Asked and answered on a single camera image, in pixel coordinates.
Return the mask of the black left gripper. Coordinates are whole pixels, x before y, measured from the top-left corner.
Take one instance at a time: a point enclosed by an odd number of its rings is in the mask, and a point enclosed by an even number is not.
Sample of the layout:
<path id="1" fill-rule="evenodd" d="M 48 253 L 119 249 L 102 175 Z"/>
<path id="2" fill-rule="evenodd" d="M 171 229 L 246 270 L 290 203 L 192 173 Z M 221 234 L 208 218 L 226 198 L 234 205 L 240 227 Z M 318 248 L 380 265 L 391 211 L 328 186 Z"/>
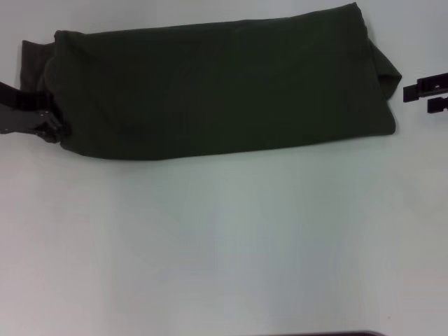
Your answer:
<path id="1" fill-rule="evenodd" d="M 14 132 L 58 144 L 71 134 L 71 128 L 54 113 L 53 101 L 45 92 L 23 92 L 1 83 L 1 134 Z"/>

